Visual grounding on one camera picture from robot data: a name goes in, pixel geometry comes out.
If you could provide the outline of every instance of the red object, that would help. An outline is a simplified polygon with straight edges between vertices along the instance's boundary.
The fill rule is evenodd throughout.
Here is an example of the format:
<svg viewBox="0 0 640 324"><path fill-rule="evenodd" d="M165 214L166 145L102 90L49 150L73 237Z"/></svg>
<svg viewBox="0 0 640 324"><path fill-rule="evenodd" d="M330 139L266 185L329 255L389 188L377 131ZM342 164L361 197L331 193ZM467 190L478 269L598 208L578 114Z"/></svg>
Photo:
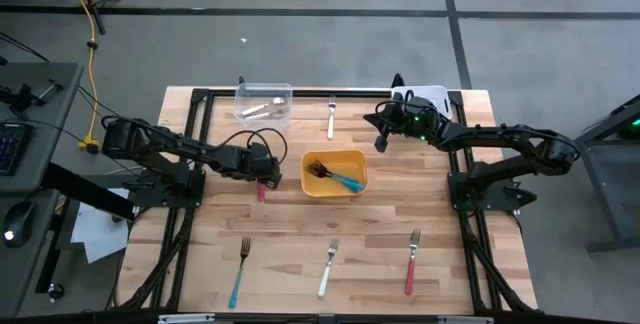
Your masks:
<svg viewBox="0 0 640 324"><path fill-rule="evenodd" d="M409 261L409 271L407 272L407 282L404 285L404 293L411 295L413 293L413 268L416 266L416 260L412 258Z"/></svg>
<svg viewBox="0 0 640 324"><path fill-rule="evenodd" d="M258 184L258 201L264 204L264 200L267 196L267 187L262 184Z"/></svg>

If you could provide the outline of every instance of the wooden tabletop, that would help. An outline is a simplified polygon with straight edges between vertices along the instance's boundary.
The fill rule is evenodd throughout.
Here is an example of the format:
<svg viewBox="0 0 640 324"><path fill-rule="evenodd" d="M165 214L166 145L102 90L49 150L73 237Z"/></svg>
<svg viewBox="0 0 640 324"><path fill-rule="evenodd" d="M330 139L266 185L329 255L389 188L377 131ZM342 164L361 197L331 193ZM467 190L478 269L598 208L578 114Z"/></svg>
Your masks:
<svg viewBox="0 0 640 324"><path fill-rule="evenodd" d="M192 87L169 87L159 124L183 132ZM463 91L468 125L494 125L489 94ZM373 142L376 129L362 119L379 99L338 98L335 137L326 139L327 99L294 98L284 135L289 153L283 179L257 199L255 183L222 179L208 171L202 206L196 211L185 269L180 311L227 312L240 262L243 235L252 239L235 312L472 314L457 216L446 185L446 153L425 142L389 138L384 154ZM217 98L208 143L243 129L232 114L233 98ZM196 123L202 117L198 113ZM194 133L197 136L199 127ZM266 134L274 152L283 146ZM244 145L246 137L231 143ZM300 158L319 149L357 148L367 157L367 191L355 198L316 199L300 187ZM499 149L474 149L476 160L500 160ZM487 212L494 260L520 297L535 307L527 259L518 226L504 213ZM128 299L158 260L167 210L148 210L132 229L118 284ZM416 256L414 294L404 294L413 228L422 230ZM340 246L324 300L316 296L331 238ZM173 267L167 274L171 284ZM489 305L484 271L483 298ZM165 299L169 290L165 290Z"/></svg>

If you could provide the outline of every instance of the yellow bowl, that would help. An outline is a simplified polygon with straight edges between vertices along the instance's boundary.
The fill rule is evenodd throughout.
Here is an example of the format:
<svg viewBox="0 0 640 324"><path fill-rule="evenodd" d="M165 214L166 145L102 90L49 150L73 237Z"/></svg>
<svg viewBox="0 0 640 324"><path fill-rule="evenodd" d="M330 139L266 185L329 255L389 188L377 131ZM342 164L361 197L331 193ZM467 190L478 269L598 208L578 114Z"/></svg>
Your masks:
<svg viewBox="0 0 640 324"><path fill-rule="evenodd" d="M321 150L307 152L301 160L302 190L316 198L356 196L341 183L330 178L317 178L306 170L308 164L319 160L329 171L358 179L367 189L367 159L357 149Z"/></svg>

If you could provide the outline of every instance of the gray floor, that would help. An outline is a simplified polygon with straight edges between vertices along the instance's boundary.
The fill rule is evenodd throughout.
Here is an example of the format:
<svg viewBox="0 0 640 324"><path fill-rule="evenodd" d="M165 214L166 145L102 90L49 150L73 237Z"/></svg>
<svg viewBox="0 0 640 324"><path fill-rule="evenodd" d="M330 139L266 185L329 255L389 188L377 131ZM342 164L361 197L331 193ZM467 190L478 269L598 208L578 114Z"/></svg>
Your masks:
<svg viewBox="0 0 640 324"><path fill-rule="evenodd" d="M75 5L74 0L0 3ZM456 0L459 10L640 11L640 0ZM218 8L444 9L444 0L125 0L127 5ZM411 85L459 88L446 19L108 16L95 64L99 98L153 121L168 85L230 85L238 75L292 85L387 87L400 72ZM638 93L640 22L461 20L474 89L488 89L496 118L570 137ZM0 30L54 61L85 63L86 18L0 14ZM0 43L12 61L28 54ZM83 85L88 88L85 78ZM84 135L89 107L78 98L67 129ZM63 138L55 160L83 174L117 167L78 153ZM581 163L563 177L526 177L539 200L523 210L531 275L548 313L638 322L640 252L587 255L609 238ZM67 297L32 298L22 314L104 307L118 257L87 266L64 258L56 277ZM99 278L87 281L83 278Z"/></svg>

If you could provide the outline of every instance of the red handle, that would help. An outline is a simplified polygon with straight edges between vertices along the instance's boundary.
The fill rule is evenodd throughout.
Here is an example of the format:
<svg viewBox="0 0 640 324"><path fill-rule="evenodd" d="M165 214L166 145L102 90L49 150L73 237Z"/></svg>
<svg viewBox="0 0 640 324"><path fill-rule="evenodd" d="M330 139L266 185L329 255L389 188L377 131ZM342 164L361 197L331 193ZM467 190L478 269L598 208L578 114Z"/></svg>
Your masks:
<svg viewBox="0 0 640 324"><path fill-rule="evenodd" d="M404 293L411 295L413 292L413 268L416 265L415 259L409 260L409 271L407 272L407 282L404 285Z"/></svg>

